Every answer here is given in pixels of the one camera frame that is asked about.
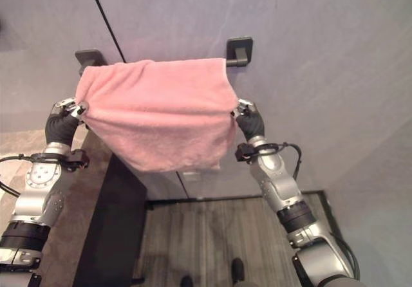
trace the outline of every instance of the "floor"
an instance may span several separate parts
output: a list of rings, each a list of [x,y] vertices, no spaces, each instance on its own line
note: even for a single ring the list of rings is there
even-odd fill
[[[307,196],[315,215],[327,219],[319,197]],[[246,279],[259,287],[300,287],[290,261],[294,251],[276,215],[261,198],[157,205],[147,213],[135,277],[143,287],[229,287],[230,262],[240,257]]]

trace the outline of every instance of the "wall mount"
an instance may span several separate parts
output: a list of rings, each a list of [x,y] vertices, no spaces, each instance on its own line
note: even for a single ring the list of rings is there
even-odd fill
[[[226,67],[244,67],[252,60],[251,37],[230,38],[226,43]]]
[[[87,66],[107,65],[103,54],[98,50],[79,50],[75,52],[75,56],[81,65],[79,69],[80,76],[83,75],[83,71]]]

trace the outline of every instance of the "towel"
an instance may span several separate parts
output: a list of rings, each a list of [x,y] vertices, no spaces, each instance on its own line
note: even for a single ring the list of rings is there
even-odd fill
[[[234,140],[225,59],[90,66],[80,101],[89,103],[83,121],[140,171],[217,168]]]

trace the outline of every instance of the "black shoe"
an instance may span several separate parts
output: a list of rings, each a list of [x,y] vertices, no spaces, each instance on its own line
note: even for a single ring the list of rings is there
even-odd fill
[[[232,260],[232,283],[235,285],[237,282],[245,280],[245,269],[243,267],[243,261],[240,258]]]
[[[193,287],[192,278],[188,275],[183,277],[183,279],[180,281],[180,287]]]

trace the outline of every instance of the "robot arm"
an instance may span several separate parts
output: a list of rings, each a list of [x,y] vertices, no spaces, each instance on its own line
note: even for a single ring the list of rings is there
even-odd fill
[[[0,286],[38,286],[42,249],[64,206],[74,171],[89,162],[82,150],[71,151],[73,136],[88,105],[68,98],[53,105],[46,123],[47,146],[30,157],[26,186],[0,240]]]
[[[277,214],[290,245],[297,249],[292,262],[302,286],[364,286],[354,279],[351,263],[327,227],[315,219],[294,177],[287,172],[279,148],[267,142],[256,106],[241,99],[232,115],[248,142],[239,145],[236,157],[250,164],[263,198]]]

